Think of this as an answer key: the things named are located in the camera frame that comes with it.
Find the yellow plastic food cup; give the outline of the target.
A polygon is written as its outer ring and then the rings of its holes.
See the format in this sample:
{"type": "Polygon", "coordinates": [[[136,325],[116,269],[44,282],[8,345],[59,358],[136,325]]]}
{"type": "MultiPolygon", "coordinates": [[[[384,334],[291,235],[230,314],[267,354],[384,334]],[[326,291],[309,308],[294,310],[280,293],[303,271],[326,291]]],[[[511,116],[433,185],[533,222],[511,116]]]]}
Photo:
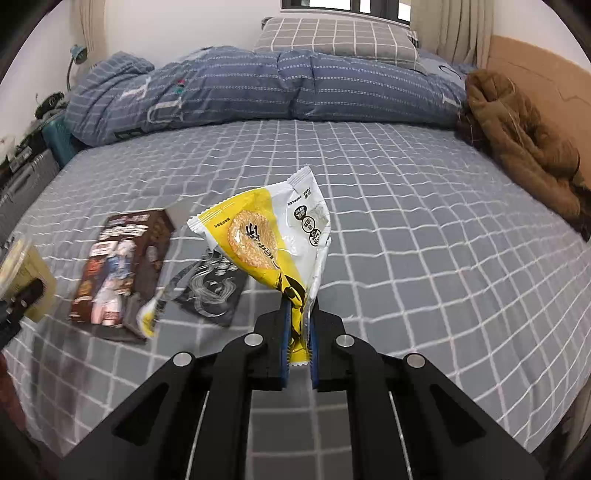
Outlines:
{"type": "Polygon", "coordinates": [[[35,279],[43,283],[43,293],[26,310],[25,316],[38,323],[53,304],[57,282],[32,239],[21,236],[12,242],[1,262],[1,299],[10,300],[35,279]]]}

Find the yellow white snack wrapper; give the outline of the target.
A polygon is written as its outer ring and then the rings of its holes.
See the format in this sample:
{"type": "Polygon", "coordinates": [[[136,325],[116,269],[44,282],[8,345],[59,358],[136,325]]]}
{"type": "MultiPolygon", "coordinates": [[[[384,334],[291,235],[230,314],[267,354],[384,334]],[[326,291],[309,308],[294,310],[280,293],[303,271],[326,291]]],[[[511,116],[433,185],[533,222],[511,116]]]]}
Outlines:
{"type": "Polygon", "coordinates": [[[311,312],[322,284],[332,222],[306,166],[287,180],[239,193],[187,220],[190,230],[266,287],[287,296],[287,358],[311,360],[311,312]]]}

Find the black snack wrapper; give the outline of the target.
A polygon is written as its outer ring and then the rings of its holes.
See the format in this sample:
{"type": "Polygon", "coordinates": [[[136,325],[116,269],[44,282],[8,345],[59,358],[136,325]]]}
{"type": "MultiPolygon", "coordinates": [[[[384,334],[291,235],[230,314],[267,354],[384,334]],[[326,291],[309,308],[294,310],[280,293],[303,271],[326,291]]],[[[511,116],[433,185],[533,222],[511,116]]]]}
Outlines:
{"type": "Polygon", "coordinates": [[[138,310],[135,321],[140,335],[154,336],[156,324],[170,301],[209,323],[228,328],[246,280],[247,274],[228,258],[207,249],[138,310]]]}

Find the dark cookie box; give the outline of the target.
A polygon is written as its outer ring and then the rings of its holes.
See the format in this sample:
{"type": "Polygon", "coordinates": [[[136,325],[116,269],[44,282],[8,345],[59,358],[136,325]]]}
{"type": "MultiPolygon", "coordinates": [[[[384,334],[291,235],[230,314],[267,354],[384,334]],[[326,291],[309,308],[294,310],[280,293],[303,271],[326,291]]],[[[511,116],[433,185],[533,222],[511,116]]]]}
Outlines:
{"type": "Polygon", "coordinates": [[[70,322],[104,340],[145,343],[136,316],[155,294],[173,231],[163,210],[109,217],[90,248],[70,322]]]}

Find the grey suitcase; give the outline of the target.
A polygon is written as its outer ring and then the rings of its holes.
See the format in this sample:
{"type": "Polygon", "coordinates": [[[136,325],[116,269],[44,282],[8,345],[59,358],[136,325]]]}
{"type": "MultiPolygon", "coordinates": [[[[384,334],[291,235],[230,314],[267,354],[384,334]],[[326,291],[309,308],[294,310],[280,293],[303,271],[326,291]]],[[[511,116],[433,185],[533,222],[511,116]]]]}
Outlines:
{"type": "Polygon", "coordinates": [[[1,192],[1,244],[10,238],[19,220],[59,171],[52,152],[46,149],[27,162],[1,192]]]}

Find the grey checked bed sheet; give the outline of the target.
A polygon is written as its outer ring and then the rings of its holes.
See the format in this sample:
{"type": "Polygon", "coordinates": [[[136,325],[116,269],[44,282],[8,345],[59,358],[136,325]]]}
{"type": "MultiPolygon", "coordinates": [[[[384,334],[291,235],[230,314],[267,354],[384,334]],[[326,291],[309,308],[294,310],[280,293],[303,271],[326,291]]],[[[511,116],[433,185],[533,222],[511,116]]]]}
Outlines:
{"type": "Polygon", "coordinates": [[[383,353],[424,354],[536,449],[590,375],[589,244],[453,133],[361,123],[232,123],[77,154],[17,227],[57,281],[6,349],[30,433],[67,452],[173,353],[214,352],[279,302],[249,281],[228,327],[169,304],[143,346],[95,338],[68,315],[108,217],[204,210],[303,166],[332,215],[322,309],[383,353]]]}

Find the blue striped duvet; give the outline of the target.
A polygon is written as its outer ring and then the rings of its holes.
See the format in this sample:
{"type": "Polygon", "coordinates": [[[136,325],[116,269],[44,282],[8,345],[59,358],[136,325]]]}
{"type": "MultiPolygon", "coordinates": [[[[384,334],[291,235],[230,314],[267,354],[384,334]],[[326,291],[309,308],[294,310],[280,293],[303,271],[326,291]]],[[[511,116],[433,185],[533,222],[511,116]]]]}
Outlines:
{"type": "Polygon", "coordinates": [[[65,123],[103,146],[151,132],[247,120],[454,127],[467,98],[437,74],[303,49],[197,51],[161,68],[118,52],[70,95],[65,123]]]}

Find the blue desk lamp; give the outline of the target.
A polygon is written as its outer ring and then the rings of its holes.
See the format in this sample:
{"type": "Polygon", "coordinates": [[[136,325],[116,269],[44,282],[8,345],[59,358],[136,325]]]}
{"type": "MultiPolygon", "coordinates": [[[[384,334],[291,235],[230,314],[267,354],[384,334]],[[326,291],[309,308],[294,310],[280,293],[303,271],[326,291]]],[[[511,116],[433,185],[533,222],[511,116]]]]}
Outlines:
{"type": "Polygon", "coordinates": [[[70,61],[66,72],[66,90],[71,90],[71,73],[74,65],[81,65],[87,60],[88,49],[83,45],[73,45],[70,48],[70,61]]]}

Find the brown fleece jacket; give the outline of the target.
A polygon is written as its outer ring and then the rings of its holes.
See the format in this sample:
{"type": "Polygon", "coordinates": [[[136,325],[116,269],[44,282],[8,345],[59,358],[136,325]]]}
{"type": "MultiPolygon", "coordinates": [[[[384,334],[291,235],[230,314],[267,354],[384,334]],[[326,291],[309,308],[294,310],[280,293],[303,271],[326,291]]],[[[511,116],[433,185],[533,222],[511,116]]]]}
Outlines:
{"type": "Polygon", "coordinates": [[[590,188],[571,140],[546,122],[509,77],[488,69],[465,80],[467,100],[457,133],[493,158],[506,175],[590,239],[590,188]]]}

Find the grey checked pillow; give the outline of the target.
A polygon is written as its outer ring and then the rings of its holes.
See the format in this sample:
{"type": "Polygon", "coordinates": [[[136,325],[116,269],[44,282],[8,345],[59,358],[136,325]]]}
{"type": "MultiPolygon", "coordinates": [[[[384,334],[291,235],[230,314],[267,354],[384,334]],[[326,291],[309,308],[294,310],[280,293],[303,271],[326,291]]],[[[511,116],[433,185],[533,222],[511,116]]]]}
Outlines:
{"type": "Polygon", "coordinates": [[[411,32],[391,23],[330,18],[270,17],[254,47],[256,52],[310,50],[335,56],[389,63],[422,72],[411,32]]]}

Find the dark framed window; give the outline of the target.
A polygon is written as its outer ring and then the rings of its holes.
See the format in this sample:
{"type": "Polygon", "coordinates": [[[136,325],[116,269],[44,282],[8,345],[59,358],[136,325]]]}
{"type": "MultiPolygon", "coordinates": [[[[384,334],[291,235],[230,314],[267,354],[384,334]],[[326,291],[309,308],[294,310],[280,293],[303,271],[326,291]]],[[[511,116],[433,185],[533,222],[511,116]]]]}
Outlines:
{"type": "Polygon", "coordinates": [[[412,2],[400,0],[281,0],[283,9],[322,9],[365,14],[409,25],[412,2]]]}

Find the beige curtain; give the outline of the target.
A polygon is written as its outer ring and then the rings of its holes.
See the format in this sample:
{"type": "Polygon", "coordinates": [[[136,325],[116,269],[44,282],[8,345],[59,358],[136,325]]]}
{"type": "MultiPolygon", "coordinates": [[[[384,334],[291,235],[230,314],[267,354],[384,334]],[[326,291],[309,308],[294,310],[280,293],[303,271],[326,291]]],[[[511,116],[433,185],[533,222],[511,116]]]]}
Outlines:
{"type": "Polygon", "coordinates": [[[411,29],[421,47],[453,64],[486,68],[494,25],[489,0],[420,0],[411,5],[411,29]]]}

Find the wooden headboard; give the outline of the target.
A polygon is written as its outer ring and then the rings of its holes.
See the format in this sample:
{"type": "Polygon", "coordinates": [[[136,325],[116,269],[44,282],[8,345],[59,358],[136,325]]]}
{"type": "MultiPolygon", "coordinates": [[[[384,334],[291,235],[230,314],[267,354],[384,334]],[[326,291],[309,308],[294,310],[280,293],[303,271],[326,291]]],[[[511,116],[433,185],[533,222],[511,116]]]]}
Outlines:
{"type": "Polygon", "coordinates": [[[580,170],[590,180],[591,75],[546,49],[508,37],[491,37],[488,67],[512,79],[544,118],[578,148],[580,170]]]}

